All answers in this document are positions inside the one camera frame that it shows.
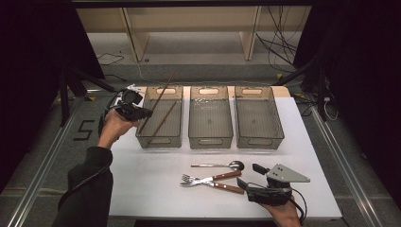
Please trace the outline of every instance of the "plastic storage bin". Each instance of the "plastic storage bin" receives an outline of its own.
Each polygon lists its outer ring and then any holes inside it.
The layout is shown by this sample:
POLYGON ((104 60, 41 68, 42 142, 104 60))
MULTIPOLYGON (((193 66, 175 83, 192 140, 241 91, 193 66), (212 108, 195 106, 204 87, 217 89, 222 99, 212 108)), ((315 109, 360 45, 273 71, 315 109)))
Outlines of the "plastic storage bin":
POLYGON ((188 123, 190 147, 230 148, 233 135, 227 87, 191 87, 188 123))
POLYGON ((271 87, 236 87, 238 148, 278 149, 284 139, 271 87))
MULTIPOLYGON (((148 87, 144 108, 152 109, 162 87, 148 87)), ((182 145, 183 87, 168 86, 139 134, 146 119, 140 120, 135 136, 142 148, 180 148, 182 145)))

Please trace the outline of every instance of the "person's hand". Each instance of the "person's hand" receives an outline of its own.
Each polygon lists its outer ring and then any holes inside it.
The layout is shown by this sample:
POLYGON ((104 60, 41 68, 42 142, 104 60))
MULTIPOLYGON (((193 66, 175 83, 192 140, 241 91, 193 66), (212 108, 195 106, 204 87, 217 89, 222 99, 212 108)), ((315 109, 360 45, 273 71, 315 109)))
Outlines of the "person's hand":
POLYGON ((280 227, 299 227, 301 223, 298 219, 297 209, 295 205, 287 201, 284 205, 279 206, 271 206, 259 203, 259 205, 263 206, 267 209, 271 216, 274 218, 278 226, 280 227))
POLYGON ((130 128, 138 126, 138 121, 126 120, 116 110, 110 110, 106 115, 97 146, 110 149, 118 137, 125 134, 130 128))

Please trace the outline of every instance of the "spoon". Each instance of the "spoon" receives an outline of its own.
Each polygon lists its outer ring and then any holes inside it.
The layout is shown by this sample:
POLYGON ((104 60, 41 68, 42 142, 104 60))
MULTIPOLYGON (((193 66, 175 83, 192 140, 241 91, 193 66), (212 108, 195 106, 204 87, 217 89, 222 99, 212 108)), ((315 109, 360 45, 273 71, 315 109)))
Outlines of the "spoon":
POLYGON ((191 165, 191 167, 229 167, 232 170, 243 170, 245 168, 244 164, 239 161, 232 161, 229 165, 197 164, 197 165, 191 165))

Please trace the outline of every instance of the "white table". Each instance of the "white table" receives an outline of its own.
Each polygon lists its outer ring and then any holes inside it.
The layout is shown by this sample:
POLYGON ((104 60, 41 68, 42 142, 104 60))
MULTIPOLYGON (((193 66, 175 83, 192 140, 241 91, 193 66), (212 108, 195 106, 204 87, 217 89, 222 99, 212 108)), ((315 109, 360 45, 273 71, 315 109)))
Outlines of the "white table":
MULTIPOLYGON (((114 143, 114 187, 111 216, 159 219, 266 219, 270 214, 260 205, 249 202, 244 195, 226 192, 207 185, 181 187, 182 175, 199 178, 230 172, 228 167, 191 167, 191 164, 229 164, 239 160, 245 164, 240 177, 249 183, 267 185, 266 177, 252 169, 252 164, 272 168, 285 165, 310 178, 310 183, 291 183, 307 202, 307 217, 337 219, 340 209, 334 199, 322 167, 312 147, 291 97, 277 97, 276 104, 285 139, 277 150, 239 149, 236 137, 230 149, 191 149, 188 139, 189 90, 184 87, 183 145, 181 148, 142 149, 131 129, 114 143)), ((229 87, 232 116, 234 115, 234 87, 229 87)), ((236 185, 235 179, 221 181, 236 185)), ((301 197, 295 200, 305 209, 301 197)))

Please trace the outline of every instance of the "fork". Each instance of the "fork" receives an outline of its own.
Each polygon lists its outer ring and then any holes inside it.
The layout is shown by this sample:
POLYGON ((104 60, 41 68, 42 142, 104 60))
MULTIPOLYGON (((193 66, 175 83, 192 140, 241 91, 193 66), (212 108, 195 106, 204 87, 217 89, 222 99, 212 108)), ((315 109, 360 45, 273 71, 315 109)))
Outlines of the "fork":
POLYGON ((199 178, 191 177, 191 176, 186 175, 186 174, 183 174, 182 179, 183 179, 183 181, 188 182, 188 183, 193 182, 193 181, 200 180, 199 178))

